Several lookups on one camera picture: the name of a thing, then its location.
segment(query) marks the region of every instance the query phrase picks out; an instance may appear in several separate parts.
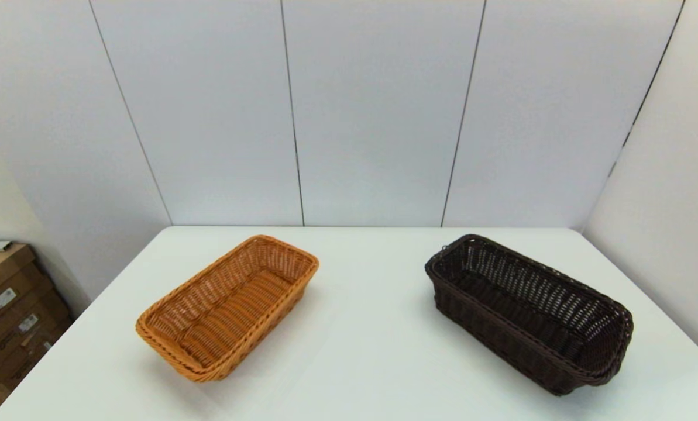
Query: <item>wall panel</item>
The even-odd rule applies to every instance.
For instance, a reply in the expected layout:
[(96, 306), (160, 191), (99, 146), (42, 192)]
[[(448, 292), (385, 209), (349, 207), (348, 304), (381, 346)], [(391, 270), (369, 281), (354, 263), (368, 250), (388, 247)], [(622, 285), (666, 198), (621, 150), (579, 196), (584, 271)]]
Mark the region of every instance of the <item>wall panel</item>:
[(301, 225), (278, 0), (93, 0), (176, 225)]
[(284, 1), (307, 225), (439, 226), (482, 5)]
[(582, 227), (681, 0), (490, 0), (445, 226)]

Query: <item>basket rim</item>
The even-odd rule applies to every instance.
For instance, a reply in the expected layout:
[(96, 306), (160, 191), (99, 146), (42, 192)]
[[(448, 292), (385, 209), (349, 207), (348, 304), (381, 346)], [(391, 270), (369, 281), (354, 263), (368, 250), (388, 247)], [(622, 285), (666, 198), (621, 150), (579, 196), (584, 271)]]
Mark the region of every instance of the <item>basket rim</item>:
[(167, 347), (164, 346), (164, 343), (159, 340), (159, 336), (154, 332), (154, 328), (151, 328), (148, 325), (148, 320), (156, 312), (156, 310), (159, 309), (160, 306), (164, 305), (169, 301), (172, 301), (172, 299), (182, 294), (188, 288), (191, 288), (197, 281), (210, 274), (212, 270), (215, 270), (221, 264), (226, 264), (226, 261), (228, 261), (232, 256), (241, 253), (241, 251), (244, 250), (245, 247), (248, 247), (252, 243), (259, 240), (264, 240), (269, 243), (284, 246), (288, 250), (295, 251), (296, 253), (306, 257), (308, 260), (312, 262), (309, 269), (301, 277), (295, 280), (295, 283), (293, 283), (292, 286), (290, 286), (288, 290), (286, 290), (285, 293), (282, 294), (281, 298), (279, 298), (278, 301), (276, 301), (276, 303), (274, 303), (274, 305), (272, 306), (273, 309), (280, 309), (282, 304), (284, 304), (284, 302), (287, 301), (287, 299), (290, 299), (291, 296), (293, 296), (299, 290), (303, 289), (304, 286), (306, 286), (306, 284), (313, 277), (315, 272), (317, 272), (317, 269), (320, 265), (319, 260), (311, 253), (308, 253), (307, 251), (304, 251), (296, 246), (290, 245), (289, 243), (285, 243), (277, 238), (263, 234), (253, 235), (252, 237), (247, 238), (247, 240), (245, 240), (244, 242), (239, 243), (239, 245), (237, 245), (234, 249), (229, 250), (225, 255), (220, 256), (220, 258), (217, 258), (211, 264), (206, 266), (203, 270), (193, 275), (193, 277), (191, 277), (187, 281), (183, 282), (182, 285), (177, 286), (177, 288), (165, 294), (165, 296), (162, 296), (162, 298), (154, 302), (154, 304), (152, 304), (151, 307), (143, 311), (143, 313), (141, 313), (141, 315), (138, 317), (138, 320), (136, 320), (135, 323), (135, 330), (137, 331), (141, 339), (143, 339), (143, 341), (145, 342), (148, 342), (148, 344), (151, 345), (151, 348), (153, 348), (158, 354), (164, 357), (165, 360), (167, 360), (170, 363), (173, 363), (173, 367), (177, 368), (178, 371), (180, 371), (180, 369), (182, 368), (182, 370), (185, 371), (185, 373), (195, 376), (205, 376), (209, 375), (210, 373), (216, 372), (223, 365), (226, 365), (226, 363), (228, 363), (229, 360), (231, 360), (233, 357), (239, 355), (240, 352), (245, 348), (245, 344), (247, 344), (247, 342), (250, 340), (253, 333), (257, 332), (258, 329), (264, 325), (264, 323), (267, 323), (274, 316), (274, 314), (277, 313), (277, 311), (267, 312), (266, 314), (262, 315), (257, 320), (255, 325), (253, 325), (253, 327), (250, 328), (250, 330), (248, 330), (245, 335), (243, 335), (241, 338), (237, 340), (232, 349), (230, 349), (225, 355), (223, 355), (210, 365), (207, 365), (206, 367), (202, 366), (201, 363), (199, 363), (193, 358), (190, 358), (189, 360), (183, 360), (178, 358), (177, 355), (170, 352), (169, 349), (167, 349)]
[[(551, 349), (551, 347), (547, 346), (536, 338), (535, 336), (531, 335), (531, 333), (526, 332), (519, 326), (515, 325), (512, 323), (510, 320), (507, 318), (503, 317), (501, 314), (496, 312), (495, 310), (492, 310), (490, 307), (488, 307), (486, 304), (482, 303), (479, 301), (479, 299), (476, 298), (476, 296), (473, 296), (469, 293), (467, 293), (464, 290), (461, 290), (458, 288), (458, 286), (454, 285), (450, 280), (445, 279), (445, 277), (442, 277), (435, 269), (435, 263), (438, 261), (442, 260), (447, 256), (449, 253), (451, 253), (452, 250), (463, 244), (464, 242), (467, 242), (469, 240), (482, 240), (483, 242), (486, 242), (488, 244), (491, 244), (497, 248), (500, 248), (502, 251), (506, 251), (507, 253), (511, 253), (515, 255), (517, 258), (522, 259), (525, 261), (527, 264), (533, 265), (538, 267), (540, 270), (547, 270), (550, 272), (552, 275), (556, 275), (558, 279), (562, 282), (567, 282), (570, 284), (577, 284), (581, 288), (584, 289), (583, 292), (590, 294), (592, 298), (596, 299), (597, 301), (601, 301), (601, 303), (606, 304), (616, 310), (619, 314), (624, 315), (624, 320), (625, 322), (622, 323), (622, 332), (621, 332), (621, 341), (617, 345), (616, 349), (613, 351), (613, 355), (611, 355), (611, 358), (608, 358), (606, 361), (606, 364), (602, 367), (599, 368), (599, 370), (585, 370), (585, 368), (582, 368), (579, 365), (576, 365), (575, 363), (571, 362), (571, 360), (566, 359), (562, 355), (558, 354), (555, 350)], [(453, 243), (450, 245), (444, 246), (441, 251), (436, 253), (432, 258), (427, 261), (426, 265), (424, 266), (424, 269), (427, 272), (427, 275), (432, 280), (432, 283), (435, 284), (435, 287), (438, 285), (442, 286), (443, 288), (448, 288), (451, 289), (456, 295), (459, 295), (461, 298), (465, 299), (466, 301), (469, 301), (472, 305), (476, 306), (479, 309), (482, 309), (483, 311), (487, 312), (488, 315), (490, 315), (490, 318), (493, 318), (496, 323), (499, 323), (500, 325), (504, 325), (505, 328), (509, 329), (511, 332), (517, 334), (521, 339), (525, 340), (527, 342), (527, 346), (530, 347), (535, 347), (541, 353), (547, 357), (549, 360), (551, 360), (555, 365), (559, 366), (560, 368), (563, 368), (563, 370), (568, 371), (571, 373), (571, 375), (576, 376), (576, 378), (579, 378), (581, 381), (584, 381), (584, 383), (587, 384), (603, 384), (608, 379), (613, 377), (613, 375), (616, 373), (617, 368), (619, 364), (621, 364), (621, 360), (624, 358), (624, 352), (627, 349), (627, 346), (630, 342), (631, 339), (631, 334), (633, 330), (633, 322), (632, 322), (632, 313), (629, 312), (622, 304), (618, 303), (617, 301), (614, 301), (614, 299), (609, 298), (609, 296), (606, 296), (604, 294), (601, 294), (600, 292), (596, 291), (594, 288), (591, 288), (588, 285), (585, 285), (582, 282), (579, 282), (576, 279), (573, 279), (572, 277), (569, 277), (568, 275), (563, 274), (562, 272), (558, 271), (557, 269), (554, 269), (553, 267), (546, 266), (546, 264), (543, 264), (538, 261), (534, 261), (531, 258), (528, 258), (527, 256), (524, 256), (520, 253), (518, 253), (515, 250), (512, 250), (510, 248), (507, 248), (506, 246), (495, 242), (494, 240), (491, 240), (490, 238), (483, 237), (481, 235), (477, 234), (466, 234), (463, 235), (463, 237), (455, 240)]]

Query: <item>woven pattern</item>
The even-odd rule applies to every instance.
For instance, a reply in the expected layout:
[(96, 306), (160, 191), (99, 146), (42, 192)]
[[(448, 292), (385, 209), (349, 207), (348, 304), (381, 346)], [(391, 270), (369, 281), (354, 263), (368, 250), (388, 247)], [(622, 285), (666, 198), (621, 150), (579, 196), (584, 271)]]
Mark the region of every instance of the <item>woven pattern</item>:
[(156, 302), (135, 329), (186, 378), (221, 380), (295, 306), (318, 266), (306, 251), (252, 237)]
[(619, 371), (632, 314), (589, 286), (477, 235), (426, 270), (443, 314), (549, 392), (605, 384)]

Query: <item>orange wicker basket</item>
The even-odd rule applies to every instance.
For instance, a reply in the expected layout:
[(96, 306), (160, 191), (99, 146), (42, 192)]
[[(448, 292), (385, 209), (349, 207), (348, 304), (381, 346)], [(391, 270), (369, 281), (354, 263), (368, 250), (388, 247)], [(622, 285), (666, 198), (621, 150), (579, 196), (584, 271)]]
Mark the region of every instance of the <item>orange wicker basket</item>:
[(192, 381), (221, 380), (300, 300), (319, 263), (257, 235), (143, 312), (135, 330)]

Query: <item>panel seam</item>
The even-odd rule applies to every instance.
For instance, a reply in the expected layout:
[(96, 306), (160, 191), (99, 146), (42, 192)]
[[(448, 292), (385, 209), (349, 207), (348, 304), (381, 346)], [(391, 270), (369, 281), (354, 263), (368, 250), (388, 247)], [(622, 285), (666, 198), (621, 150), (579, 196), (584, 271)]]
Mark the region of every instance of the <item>panel seam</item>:
[(300, 211), (302, 217), (302, 226), (304, 224), (304, 201), (301, 193), (301, 176), (300, 176), (300, 150), (297, 147), (297, 129), (294, 121), (294, 99), (292, 96), (292, 74), (289, 68), (289, 47), (287, 46), (287, 22), (284, 18), (284, 0), (279, 0), (281, 5), (281, 29), (284, 31), (284, 54), (287, 58), (287, 81), (289, 82), (289, 106), (292, 111), (292, 134), (294, 135), (294, 158), (297, 165), (297, 185), (300, 187)]
[(601, 187), (601, 191), (598, 194), (598, 197), (596, 198), (595, 202), (593, 203), (593, 207), (590, 208), (590, 212), (587, 214), (587, 218), (582, 223), (582, 227), (580, 227), (580, 232), (581, 234), (584, 234), (585, 228), (587, 227), (587, 224), (590, 223), (590, 220), (593, 218), (594, 213), (596, 212), (596, 207), (598, 206), (598, 202), (601, 200), (601, 196), (603, 196), (604, 192), (606, 191), (606, 185), (608, 184), (608, 179), (611, 178), (611, 175), (614, 173), (614, 167), (617, 166), (617, 163), (619, 160), (622, 158), (622, 152), (624, 152), (624, 147), (627, 145), (627, 141), (630, 140), (630, 135), (632, 134), (632, 130), (635, 128), (635, 123), (637, 123), (638, 118), (640, 117), (640, 112), (642, 111), (642, 107), (645, 106), (645, 100), (648, 99), (648, 94), (651, 93), (651, 88), (653, 88), (653, 82), (656, 81), (656, 76), (658, 75), (658, 70), (661, 68), (661, 63), (663, 62), (663, 59), (666, 56), (666, 51), (669, 50), (669, 45), (672, 43), (672, 38), (674, 37), (674, 32), (676, 31), (677, 24), (679, 23), (679, 19), (681, 17), (681, 12), (684, 10), (684, 4), (686, 3), (686, 0), (682, 0), (681, 6), (679, 7), (679, 13), (677, 13), (677, 18), (674, 21), (674, 26), (672, 26), (672, 31), (669, 34), (669, 39), (666, 40), (666, 45), (663, 48), (663, 53), (661, 53), (661, 58), (658, 61), (658, 65), (656, 65), (656, 70), (653, 72), (653, 77), (651, 78), (651, 83), (648, 84), (648, 89), (645, 91), (645, 96), (643, 96), (642, 101), (640, 103), (640, 107), (637, 109), (637, 114), (635, 114), (635, 119), (632, 120), (632, 125), (630, 126), (630, 130), (627, 132), (627, 136), (624, 138), (624, 143), (622, 143), (621, 149), (619, 149), (619, 154), (617, 155), (616, 160), (614, 160), (613, 165), (611, 165), (611, 169), (608, 171), (608, 176), (606, 176), (606, 179), (603, 181), (603, 186)]
[(471, 80), (474, 79), (474, 66), (476, 65), (476, 55), (479, 51), (479, 41), (482, 40), (482, 27), (484, 26), (484, 13), (487, 11), (487, 0), (484, 0), (482, 6), (482, 18), (479, 21), (479, 31), (476, 35), (476, 45), (474, 46), (474, 58), (471, 60), (471, 73), (469, 74), (469, 85), (466, 88), (466, 98), (463, 100), (463, 113), (460, 117), (460, 126), (458, 127), (458, 139), (455, 141), (455, 151), (453, 152), (453, 165), (450, 168), (450, 179), (448, 180), (448, 191), (445, 194), (445, 205), (442, 207), (442, 220), (440, 227), (445, 224), (445, 213), (448, 211), (448, 199), (450, 199), (450, 188), (453, 184), (453, 173), (455, 171), (455, 161), (458, 159), (458, 146), (460, 146), (460, 134), (463, 131), (463, 122), (466, 119), (466, 107), (469, 104), (469, 94), (471, 94)]
[(112, 64), (112, 58), (110, 57), (110, 51), (107, 50), (107, 43), (105, 43), (105, 37), (102, 34), (102, 29), (99, 26), (99, 21), (97, 19), (97, 12), (94, 11), (94, 4), (91, 0), (88, 0), (89, 7), (91, 8), (91, 14), (94, 16), (94, 23), (97, 24), (97, 32), (99, 33), (99, 39), (102, 40), (102, 46), (105, 48), (105, 54), (107, 55), (107, 60), (110, 63), (110, 68), (112, 69), (112, 75), (114, 76), (115, 83), (117, 83), (117, 89), (119, 90), (119, 95), (122, 98), (122, 103), (125, 104), (125, 109), (130, 118), (130, 123), (133, 126), (133, 131), (135, 132), (135, 138), (138, 140), (138, 146), (140, 146), (140, 151), (143, 153), (143, 159), (146, 160), (146, 165), (148, 165), (149, 172), (151, 173), (151, 179), (154, 181), (154, 186), (156, 186), (156, 191), (159, 192), (159, 199), (161, 199), (161, 205), (164, 207), (164, 212), (167, 214), (167, 219), (169, 219), (169, 224), (174, 225), (172, 221), (172, 216), (169, 214), (169, 208), (167, 208), (167, 202), (164, 201), (164, 195), (161, 194), (161, 189), (159, 188), (159, 182), (156, 179), (153, 168), (151, 168), (151, 162), (149, 162), (149, 156), (146, 154), (146, 149), (143, 147), (143, 142), (140, 141), (140, 134), (138, 134), (138, 128), (135, 127), (135, 120), (133, 120), (133, 115), (130, 112), (130, 106), (128, 106), (127, 99), (125, 98), (125, 93), (122, 92), (122, 86), (119, 85), (119, 79), (117, 78), (117, 72), (114, 69), (114, 64)]

